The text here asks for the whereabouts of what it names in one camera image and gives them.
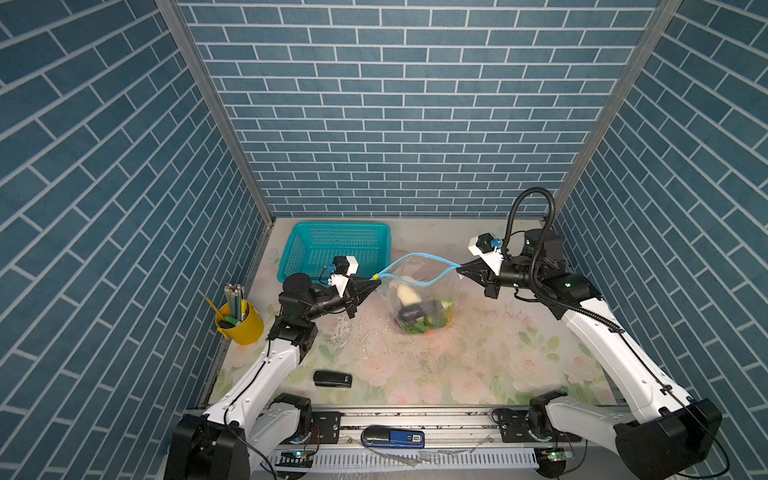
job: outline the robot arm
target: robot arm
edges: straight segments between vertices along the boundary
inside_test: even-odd
[[[541,229],[525,232],[520,255],[506,250],[512,221],[530,194],[547,197]],[[484,233],[469,250],[479,256],[458,268],[498,298],[502,286],[528,289],[593,352],[627,400],[631,416],[607,406],[591,406],[563,392],[531,400],[529,422],[539,438],[573,432],[619,454],[641,480],[661,480],[703,461],[722,415],[708,399],[694,400],[624,331],[600,292],[577,274],[565,272],[562,239],[550,231],[554,199],[542,188],[523,192],[512,205],[503,240]]]
[[[286,439],[303,441],[312,426],[309,399],[280,394],[262,414],[275,389],[312,347],[314,319],[357,307],[381,280],[355,277],[355,257],[336,257],[329,284],[313,283],[304,273],[283,282],[280,314],[264,350],[237,384],[202,415],[185,415],[173,431],[165,478],[249,478],[263,455]]]

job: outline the blue string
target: blue string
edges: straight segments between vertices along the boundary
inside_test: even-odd
[[[392,268],[392,266],[394,266],[395,263],[398,263],[400,260],[402,260],[404,258],[413,257],[413,256],[430,258],[432,260],[437,260],[439,262],[447,263],[450,266],[448,268],[446,268],[445,270],[443,270],[442,273],[440,273],[436,278],[434,278],[433,280],[430,280],[429,282],[410,282],[408,280],[405,280],[404,278],[401,278],[400,276],[395,275],[394,273],[387,273],[387,270]],[[451,260],[446,260],[445,258],[438,257],[436,255],[432,255],[430,253],[409,253],[408,255],[404,255],[404,256],[400,257],[399,259],[395,260],[388,267],[386,267],[384,270],[382,270],[381,272],[377,273],[373,277],[378,276],[379,278],[396,278],[398,280],[401,280],[401,281],[403,281],[405,283],[409,283],[409,284],[414,285],[414,286],[430,286],[434,282],[436,282],[436,281],[440,280],[441,278],[443,278],[448,272],[456,270],[460,266],[461,265],[459,265],[458,263],[452,262]]]

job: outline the plastic bag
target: plastic bag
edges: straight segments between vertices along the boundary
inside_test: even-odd
[[[457,266],[426,253],[411,253],[379,274],[382,285],[376,291],[404,333],[423,335],[451,324],[459,291]]]

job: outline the blue brick wall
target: blue brick wall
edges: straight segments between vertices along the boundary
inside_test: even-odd
[[[145,478],[263,221],[152,0],[0,2],[0,478]]]
[[[762,0],[684,0],[558,221],[650,356],[723,409],[739,480],[768,478],[766,25]]]
[[[275,214],[503,217],[558,189],[657,0],[301,3],[181,2]]]

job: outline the teal plastic basket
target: teal plastic basket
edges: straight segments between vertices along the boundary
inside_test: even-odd
[[[314,282],[337,256],[352,255],[356,276],[370,278],[389,265],[392,236],[383,223],[302,222],[291,231],[277,279],[306,273]]]

